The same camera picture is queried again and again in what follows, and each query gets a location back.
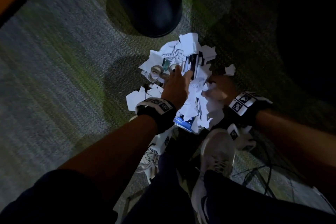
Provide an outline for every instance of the pants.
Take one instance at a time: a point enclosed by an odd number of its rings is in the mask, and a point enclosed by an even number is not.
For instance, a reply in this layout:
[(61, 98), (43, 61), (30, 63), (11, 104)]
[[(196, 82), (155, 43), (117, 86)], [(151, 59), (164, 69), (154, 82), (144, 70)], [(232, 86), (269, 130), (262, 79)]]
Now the pants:
[[(208, 223), (228, 221), (335, 222), (335, 216), (307, 206), (277, 200), (241, 186), (212, 170), (204, 174)], [(195, 223), (190, 198), (180, 186), (176, 167), (166, 153), (159, 159), (159, 173), (146, 192), (124, 218), (123, 224)]]

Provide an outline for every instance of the gray carpet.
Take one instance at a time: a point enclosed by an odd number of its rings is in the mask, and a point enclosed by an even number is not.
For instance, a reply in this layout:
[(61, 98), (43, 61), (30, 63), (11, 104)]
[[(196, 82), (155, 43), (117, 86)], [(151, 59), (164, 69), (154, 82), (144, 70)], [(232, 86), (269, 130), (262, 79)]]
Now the gray carpet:
[[(145, 82), (137, 66), (178, 35), (198, 32), (216, 46), (216, 73), (232, 63), (240, 90), (271, 99), (298, 121), (335, 132), (336, 110), (306, 94), (284, 72), (275, 43), (279, 0), (183, 0), (169, 35), (150, 39), (130, 26), (117, 0), (29, 0), (0, 29), (0, 209), (132, 115), (125, 96)], [(261, 135), (273, 160), (290, 163)], [(262, 149), (239, 153), (234, 172), (265, 162)], [(267, 177), (268, 169), (260, 170)], [(244, 176), (234, 176), (242, 182)], [(134, 175), (115, 209), (144, 188)], [(263, 192), (256, 176), (248, 185)], [(295, 175), (274, 171), (277, 198), (330, 211)]]

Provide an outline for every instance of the shoe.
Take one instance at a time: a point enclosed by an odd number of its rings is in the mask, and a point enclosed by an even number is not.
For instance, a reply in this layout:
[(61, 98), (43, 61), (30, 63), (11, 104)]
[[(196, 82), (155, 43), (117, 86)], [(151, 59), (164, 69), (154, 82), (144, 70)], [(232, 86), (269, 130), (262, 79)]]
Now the shoe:
[(191, 194), (191, 204), (200, 224), (209, 223), (206, 211), (207, 192), (203, 181), (205, 172), (213, 170), (229, 177), (232, 173), (234, 160), (235, 145), (227, 130), (222, 128), (212, 130), (201, 147), (200, 174)]
[(159, 171), (159, 157), (158, 154), (155, 154), (148, 149), (143, 155), (136, 170), (137, 173), (145, 172), (149, 184), (151, 184), (151, 180)]

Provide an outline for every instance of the sleeve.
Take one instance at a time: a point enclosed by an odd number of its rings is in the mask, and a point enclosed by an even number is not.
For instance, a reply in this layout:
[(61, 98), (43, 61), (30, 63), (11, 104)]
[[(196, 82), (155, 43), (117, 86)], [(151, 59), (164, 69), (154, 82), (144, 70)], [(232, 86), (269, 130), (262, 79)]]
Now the sleeve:
[(88, 177), (73, 170), (54, 170), (7, 205), (0, 222), (76, 219), (115, 223), (117, 216)]

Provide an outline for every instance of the person's right hand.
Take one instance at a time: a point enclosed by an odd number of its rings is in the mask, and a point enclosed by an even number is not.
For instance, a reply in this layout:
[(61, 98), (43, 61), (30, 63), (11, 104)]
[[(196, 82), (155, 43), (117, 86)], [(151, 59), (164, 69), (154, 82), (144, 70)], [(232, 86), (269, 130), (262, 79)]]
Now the person's right hand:
[(223, 101), (229, 105), (232, 100), (239, 95), (234, 83), (227, 75), (212, 75), (208, 82), (215, 82), (216, 88), (202, 92), (202, 96)]

